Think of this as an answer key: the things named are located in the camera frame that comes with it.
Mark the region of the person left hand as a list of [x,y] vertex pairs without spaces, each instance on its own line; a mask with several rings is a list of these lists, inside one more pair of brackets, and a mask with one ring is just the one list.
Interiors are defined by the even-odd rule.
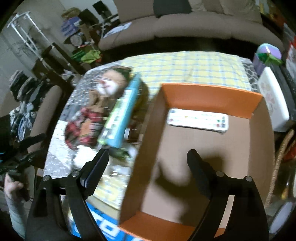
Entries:
[[19,181],[14,181],[9,174],[5,175],[4,179],[4,193],[8,199],[19,202],[22,197],[18,194],[18,191],[23,189],[23,183]]

